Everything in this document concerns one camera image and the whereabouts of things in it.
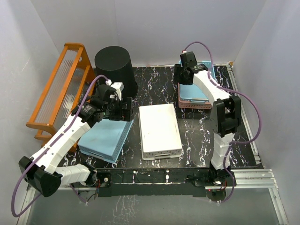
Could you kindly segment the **dark blue perforated basket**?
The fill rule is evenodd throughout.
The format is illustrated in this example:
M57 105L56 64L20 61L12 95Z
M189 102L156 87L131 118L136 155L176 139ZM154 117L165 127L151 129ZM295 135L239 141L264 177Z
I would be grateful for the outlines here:
M179 84L179 100L191 104L209 104L209 100L196 85Z

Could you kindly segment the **light blue perforated basket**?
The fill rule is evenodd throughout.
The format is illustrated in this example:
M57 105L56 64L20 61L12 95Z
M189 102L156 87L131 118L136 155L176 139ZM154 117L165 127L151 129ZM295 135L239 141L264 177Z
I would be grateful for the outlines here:
M119 157L132 125L133 121L102 120L79 139L79 150L113 164Z

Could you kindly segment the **white perforated basket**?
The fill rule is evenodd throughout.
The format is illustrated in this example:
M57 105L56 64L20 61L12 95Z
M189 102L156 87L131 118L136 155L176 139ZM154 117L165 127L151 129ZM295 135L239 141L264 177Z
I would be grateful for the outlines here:
M143 160L179 158L182 143L173 104L139 107Z

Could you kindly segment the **large black plastic bucket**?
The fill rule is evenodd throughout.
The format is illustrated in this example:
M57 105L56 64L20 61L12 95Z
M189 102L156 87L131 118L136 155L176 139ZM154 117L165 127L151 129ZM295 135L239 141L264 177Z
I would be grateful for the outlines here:
M120 46L108 46L98 51L94 58L97 75L105 75L114 82L122 82L122 97L136 98L138 85L129 52Z

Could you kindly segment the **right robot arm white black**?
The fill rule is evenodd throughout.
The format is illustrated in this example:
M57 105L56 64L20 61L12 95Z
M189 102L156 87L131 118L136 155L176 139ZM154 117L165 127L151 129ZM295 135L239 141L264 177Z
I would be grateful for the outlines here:
M182 85L195 85L212 105L210 126L214 132L214 149L210 161L209 181L220 186L230 173L229 152L234 135L241 124L241 99L221 89L204 64L198 64L193 52L180 55L174 65L174 80Z

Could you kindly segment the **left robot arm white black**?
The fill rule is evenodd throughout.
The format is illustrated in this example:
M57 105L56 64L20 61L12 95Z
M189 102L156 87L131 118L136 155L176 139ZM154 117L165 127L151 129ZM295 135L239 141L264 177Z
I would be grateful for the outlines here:
M60 161L74 144L85 152L114 163L126 139L124 130L132 124L132 99L122 102L124 85L114 82L97 87L90 101L83 101L44 147L31 157L22 157L19 167L24 180L42 196L53 195L61 186L80 182L96 184L95 170L76 164L59 167Z

